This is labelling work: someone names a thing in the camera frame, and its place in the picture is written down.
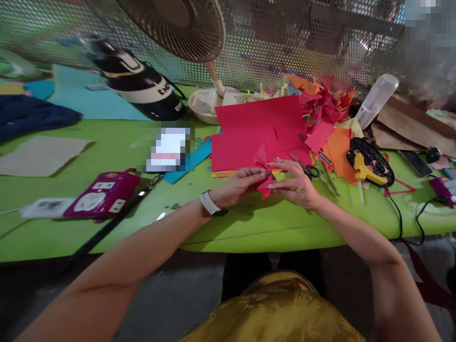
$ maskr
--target dark blue fabric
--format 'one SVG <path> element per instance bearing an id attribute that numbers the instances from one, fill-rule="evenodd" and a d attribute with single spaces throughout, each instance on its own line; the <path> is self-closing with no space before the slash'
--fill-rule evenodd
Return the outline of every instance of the dark blue fabric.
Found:
<path id="1" fill-rule="evenodd" d="M 17 135 L 70 126 L 82 114 L 25 95 L 0 95 L 0 142 Z"/>

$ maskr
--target fan pole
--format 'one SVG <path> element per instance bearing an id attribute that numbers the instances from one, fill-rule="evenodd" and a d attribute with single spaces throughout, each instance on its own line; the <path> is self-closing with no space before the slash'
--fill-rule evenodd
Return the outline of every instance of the fan pole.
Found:
<path id="1" fill-rule="evenodd" d="M 209 71 L 210 78 L 212 79 L 212 83 L 216 88 L 217 93 L 223 97 L 225 95 L 225 87 L 223 86 L 222 81 L 220 81 L 220 77 L 215 70 L 214 62 L 206 63 L 206 68 Z"/>

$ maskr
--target yellow glue gun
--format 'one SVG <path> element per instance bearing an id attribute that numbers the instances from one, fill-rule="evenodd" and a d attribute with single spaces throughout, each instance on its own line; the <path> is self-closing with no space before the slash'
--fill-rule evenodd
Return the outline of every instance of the yellow glue gun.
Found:
<path id="1" fill-rule="evenodd" d="M 364 165 L 364 157 L 361 153 L 355 155 L 355 178 L 357 180 L 365 180 L 366 178 L 378 185 L 385 185 L 388 180 L 386 177 L 380 177 L 370 171 L 366 165 Z"/>

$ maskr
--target smartwatch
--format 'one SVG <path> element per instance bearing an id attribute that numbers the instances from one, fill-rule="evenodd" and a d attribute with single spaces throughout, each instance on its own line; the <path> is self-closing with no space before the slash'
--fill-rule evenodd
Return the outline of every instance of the smartwatch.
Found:
<path id="1" fill-rule="evenodd" d="M 203 207 L 208 211 L 208 213 L 211 216 L 220 217 L 220 216 L 228 214 L 228 209 L 219 208 L 214 204 L 214 202 L 212 201 L 212 199 L 209 196 L 209 191 L 210 190 L 203 192 L 201 194 L 201 196 L 199 197 L 199 200 L 201 201 L 201 204 L 203 205 Z"/>

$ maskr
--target watch face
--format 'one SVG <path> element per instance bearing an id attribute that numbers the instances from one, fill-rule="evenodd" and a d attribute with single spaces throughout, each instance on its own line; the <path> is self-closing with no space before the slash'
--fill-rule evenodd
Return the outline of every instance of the watch face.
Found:
<path id="1" fill-rule="evenodd" d="M 212 216 L 215 217 L 220 217 L 228 214 L 228 209 L 220 209 L 219 211 L 216 211 L 215 213 L 212 214 Z"/>

